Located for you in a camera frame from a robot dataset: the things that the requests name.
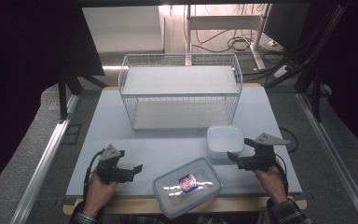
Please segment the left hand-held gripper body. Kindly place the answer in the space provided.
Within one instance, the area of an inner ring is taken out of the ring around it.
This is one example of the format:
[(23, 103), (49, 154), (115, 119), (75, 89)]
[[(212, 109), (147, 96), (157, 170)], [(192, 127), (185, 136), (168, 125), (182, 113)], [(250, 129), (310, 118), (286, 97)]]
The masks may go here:
[(98, 161), (96, 174), (101, 178), (104, 184), (133, 181), (134, 172), (132, 170), (121, 169), (117, 166), (121, 159), (119, 157), (119, 151), (120, 150), (117, 150), (112, 144), (109, 144)]

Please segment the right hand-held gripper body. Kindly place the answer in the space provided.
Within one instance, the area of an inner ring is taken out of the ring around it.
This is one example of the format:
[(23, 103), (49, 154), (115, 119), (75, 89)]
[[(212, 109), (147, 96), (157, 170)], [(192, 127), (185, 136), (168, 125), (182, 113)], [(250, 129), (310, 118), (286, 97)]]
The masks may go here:
[(276, 159), (274, 147), (290, 144), (289, 140), (281, 139), (267, 133), (261, 133), (256, 139), (252, 140), (255, 142), (255, 147), (253, 147), (255, 154), (250, 157), (237, 158), (238, 167), (246, 171), (269, 170)]

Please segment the white square lidded box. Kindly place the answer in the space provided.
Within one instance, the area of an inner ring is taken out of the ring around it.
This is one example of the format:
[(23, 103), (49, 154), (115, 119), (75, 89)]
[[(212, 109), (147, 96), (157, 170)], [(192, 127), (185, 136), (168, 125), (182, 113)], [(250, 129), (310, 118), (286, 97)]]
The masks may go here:
[(237, 126), (211, 126), (207, 130), (207, 153), (212, 159), (226, 160), (228, 152), (243, 150), (243, 136)]

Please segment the clear lidded food container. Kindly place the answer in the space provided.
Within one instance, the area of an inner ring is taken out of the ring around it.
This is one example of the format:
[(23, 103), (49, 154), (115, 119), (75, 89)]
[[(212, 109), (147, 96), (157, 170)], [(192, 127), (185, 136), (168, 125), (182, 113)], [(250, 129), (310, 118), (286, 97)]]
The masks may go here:
[(153, 181), (161, 212), (175, 219), (220, 194), (223, 184), (204, 158), (188, 162)]

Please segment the white wire shelf rack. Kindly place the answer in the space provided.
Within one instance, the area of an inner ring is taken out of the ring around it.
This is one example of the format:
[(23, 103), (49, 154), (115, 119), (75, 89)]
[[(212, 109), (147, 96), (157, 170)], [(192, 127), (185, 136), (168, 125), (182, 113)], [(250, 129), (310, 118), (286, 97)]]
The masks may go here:
[(233, 122), (242, 72), (233, 53), (129, 54), (118, 87), (135, 130), (208, 128)]

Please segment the person's left hand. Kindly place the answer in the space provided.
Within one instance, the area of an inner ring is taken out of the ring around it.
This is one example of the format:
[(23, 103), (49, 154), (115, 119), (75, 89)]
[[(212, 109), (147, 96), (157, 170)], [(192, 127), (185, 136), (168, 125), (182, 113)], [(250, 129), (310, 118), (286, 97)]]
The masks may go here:
[(112, 199), (116, 188), (117, 182), (104, 184), (100, 177), (92, 174), (89, 179), (88, 193), (82, 214), (96, 218), (101, 209)]

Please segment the person's right hand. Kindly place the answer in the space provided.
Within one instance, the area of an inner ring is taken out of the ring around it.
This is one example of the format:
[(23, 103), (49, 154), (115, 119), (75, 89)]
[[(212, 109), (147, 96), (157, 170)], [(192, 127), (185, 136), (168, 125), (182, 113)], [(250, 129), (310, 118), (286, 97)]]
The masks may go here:
[(282, 175), (275, 166), (266, 172), (255, 170), (255, 176), (275, 205), (287, 201)]

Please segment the white power strip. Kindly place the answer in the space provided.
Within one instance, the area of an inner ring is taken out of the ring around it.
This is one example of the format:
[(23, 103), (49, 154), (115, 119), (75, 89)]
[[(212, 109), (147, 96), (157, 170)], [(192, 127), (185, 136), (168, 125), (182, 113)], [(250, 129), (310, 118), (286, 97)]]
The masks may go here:
[(278, 78), (286, 74), (290, 70), (290, 67), (288, 65), (283, 65), (281, 68), (279, 68), (275, 73), (274, 77)]

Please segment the black metal stand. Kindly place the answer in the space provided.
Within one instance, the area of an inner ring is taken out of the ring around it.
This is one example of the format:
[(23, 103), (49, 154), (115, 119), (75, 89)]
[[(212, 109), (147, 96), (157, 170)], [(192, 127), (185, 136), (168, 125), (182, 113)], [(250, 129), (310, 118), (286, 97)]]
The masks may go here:
[(66, 90), (69, 90), (73, 95), (79, 95), (83, 91), (79, 81), (80, 77), (99, 88), (103, 89), (107, 87), (107, 84), (96, 78), (96, 76), (104, 77), (102, 66), (97, 66), (95, 69), (80, 69), (78, 67), (65, 66), (62, 69), (59, 74), (60, 123), (63, 123), (69, 117)]
[(295, 84), (295, 91), (304, 93), (308, 87), (312, 85), (310, 111), (317, 121), (321, 121), (319, 108), (321, 98), (320, 88), (322, 83), (321, 77), (317, 72), (317, 62), (320, 61), (324, 47), (334, 33), (334, 30), (348, 8), (348, 5), (349, 3), (335, 2), (333, 8), (326, 15), (326, 19), (321, 24), (322, 32), (320, 34), (315, 32), (315, 40), (310, 41), (313, 45), (313, 49), (308, 53), (308, 57), (281, 77), (265, 84), (265, 87), (270, 89), (284, 82), (286, 79), (293, 77), (296, 74), (300, 74), (300, 77)]

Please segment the white cabinet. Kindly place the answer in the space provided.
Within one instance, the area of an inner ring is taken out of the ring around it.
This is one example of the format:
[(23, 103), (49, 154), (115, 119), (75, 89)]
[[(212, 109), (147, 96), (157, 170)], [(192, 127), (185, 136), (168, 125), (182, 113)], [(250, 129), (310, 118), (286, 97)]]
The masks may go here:
[(83, 7), (100, 53), (163, 51), (158, 7)]

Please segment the black curtain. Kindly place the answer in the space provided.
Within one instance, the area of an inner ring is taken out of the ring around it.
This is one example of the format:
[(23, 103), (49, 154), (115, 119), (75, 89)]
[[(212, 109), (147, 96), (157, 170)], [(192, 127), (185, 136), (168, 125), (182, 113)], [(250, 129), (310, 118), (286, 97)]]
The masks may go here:
[(0, 0), (0, 174), (65, 76), (103, 73), (78, 0)]

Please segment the aluminium rail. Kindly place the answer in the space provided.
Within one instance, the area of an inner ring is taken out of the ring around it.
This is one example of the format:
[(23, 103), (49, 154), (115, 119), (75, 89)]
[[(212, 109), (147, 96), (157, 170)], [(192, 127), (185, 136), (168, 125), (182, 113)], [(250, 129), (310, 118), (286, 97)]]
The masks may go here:
[(340, 179), (344, 189), (347, 191), (347, 194), (349, 195), (351, 202), (358, 213), (358, 184), (355, 182), (349, 172), (349, 169), (341, 159), (323, 124), (313, 116), (309, 100), (303, 93), (297, 93), (296, 98), (305, 112), (312, 129), (318, 136), (327, 157), (331, 161), (338, 178)]
[(68, 115), (63, 121), (59, 121), (56, 125), (54, 132), (49, 138), (44, 153), (42, 154), (42, 157), (34, 170), (34, 174), (26, 190), (24, 191), (24, 194), (22, 195), (17, 209), (9, 224), (26, 223), (26, 220), (34, 206), (37, 195), (46, 179), (49, 167), (53, 162), (58, 147), (63, 139), (64, 133), (69, 125), (70, 119), (73, 116), (78, 99), (79, 97), (77, 95), (72, 95), (69, 98), (69, 101), (65, 104), (67, 106), (66, 112)]

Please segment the white metal desk frame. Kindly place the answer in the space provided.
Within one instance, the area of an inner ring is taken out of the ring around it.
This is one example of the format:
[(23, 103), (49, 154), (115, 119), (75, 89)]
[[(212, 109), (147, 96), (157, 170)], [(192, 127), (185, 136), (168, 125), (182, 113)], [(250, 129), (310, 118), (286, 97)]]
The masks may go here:
[(192, 30), (256, 30), (255, 40), (250, 44), (250, 50), (259, 70), (266, 66), (260, 56), (258, 46), (268, 18), (271, 4), (266, 4), (261, 15), (229, 15), (229, 16), (192, 16), (191, 5), (186, 6), (186, 53), (191, 52)]

